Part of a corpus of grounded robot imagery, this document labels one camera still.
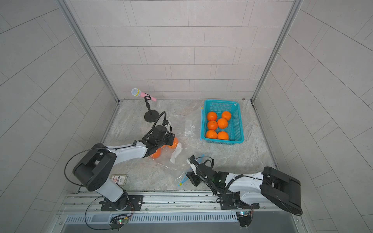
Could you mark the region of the clear zip-top bag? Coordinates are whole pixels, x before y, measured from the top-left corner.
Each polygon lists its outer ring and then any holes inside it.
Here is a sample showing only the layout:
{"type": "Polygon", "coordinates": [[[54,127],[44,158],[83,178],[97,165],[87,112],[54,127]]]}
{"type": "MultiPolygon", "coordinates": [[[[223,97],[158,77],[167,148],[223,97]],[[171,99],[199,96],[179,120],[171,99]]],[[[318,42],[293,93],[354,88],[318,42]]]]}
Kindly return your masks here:
{"type": "Polygon", "coordinates": [[[203,120],[203,108],[198,108],[184,117],[184,123],[178,136],[197,138],[202,141],[201,128],[203,120]]]}
{"type": "Polygon", "coordinates": [[[182,137],[175,149],[163,146],[157,159],[150,157],[151,168],[147,169],[150,190],[177,190],[182,187],[186,173],[191,170],[187,159],[203,154],[203,142],[191,137],[182,137]]]}

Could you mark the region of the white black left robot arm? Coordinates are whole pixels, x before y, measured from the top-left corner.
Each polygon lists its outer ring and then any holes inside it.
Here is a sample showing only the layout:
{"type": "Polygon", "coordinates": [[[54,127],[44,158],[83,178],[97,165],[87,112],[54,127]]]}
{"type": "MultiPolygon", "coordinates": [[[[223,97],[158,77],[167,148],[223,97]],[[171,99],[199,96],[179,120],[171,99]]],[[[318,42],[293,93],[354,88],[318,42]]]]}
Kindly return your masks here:
{"type": "Polygon", "coordinates": [[[86,150],[87,154],[73,168],[73,175],[91,192],[97,192],[105,197],[106,203],[116,210],[128,206],[127,192],[109,177],[113,166],[137,158],[146,158],[155,154],[165,145],[173,145],[175,134],[163,111],[159,119],[164,117],[162,124],[154,122],[145,136],[132,144],[110,148],[102,143],[95,144],[86,150]]]}

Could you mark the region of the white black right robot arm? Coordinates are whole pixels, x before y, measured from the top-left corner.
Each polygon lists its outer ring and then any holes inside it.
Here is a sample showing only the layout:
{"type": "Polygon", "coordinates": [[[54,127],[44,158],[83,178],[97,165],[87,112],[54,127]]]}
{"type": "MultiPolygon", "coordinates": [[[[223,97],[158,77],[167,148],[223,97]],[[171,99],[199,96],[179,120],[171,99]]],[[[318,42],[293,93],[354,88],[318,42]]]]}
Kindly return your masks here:
{"type": "Polygon", "coordinates": [[[272,203],[293,215],[303,213],[299,180],[272,167],[255,174],[214,171],[214,159],[199,163],[195,156],[187,159],[191,171],[186,175],[194,186],[204,183],[217,197],[222,209],[257,209],[260,203],[272,203]]]}

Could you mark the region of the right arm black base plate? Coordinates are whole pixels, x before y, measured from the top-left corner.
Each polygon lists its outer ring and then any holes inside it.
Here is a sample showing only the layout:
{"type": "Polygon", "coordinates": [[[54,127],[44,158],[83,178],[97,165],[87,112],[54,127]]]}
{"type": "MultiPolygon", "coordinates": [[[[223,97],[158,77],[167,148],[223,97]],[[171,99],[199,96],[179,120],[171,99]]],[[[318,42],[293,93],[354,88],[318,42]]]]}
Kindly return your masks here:
{"type": "Polygon", "coordinates": [[[241,200],[240,192],[227,193],[223,197],[217,198],[216,202],[220,204],[222,210],[255,210],[259,209],[259,203],[247,204],[241,200]]]}

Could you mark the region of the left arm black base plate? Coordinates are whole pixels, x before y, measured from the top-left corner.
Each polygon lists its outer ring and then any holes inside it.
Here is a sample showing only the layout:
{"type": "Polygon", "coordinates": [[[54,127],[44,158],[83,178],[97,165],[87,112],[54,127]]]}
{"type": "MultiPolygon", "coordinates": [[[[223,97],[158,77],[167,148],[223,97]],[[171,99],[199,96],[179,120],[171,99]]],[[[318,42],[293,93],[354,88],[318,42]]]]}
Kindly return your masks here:
{"type": "Polygon", "coordinates": [[[124,194],[116,202],[104,198],[100,202],[101,211],[140,211],[142,207],[144,196],[143,195],[127,195],[124,194]]]}

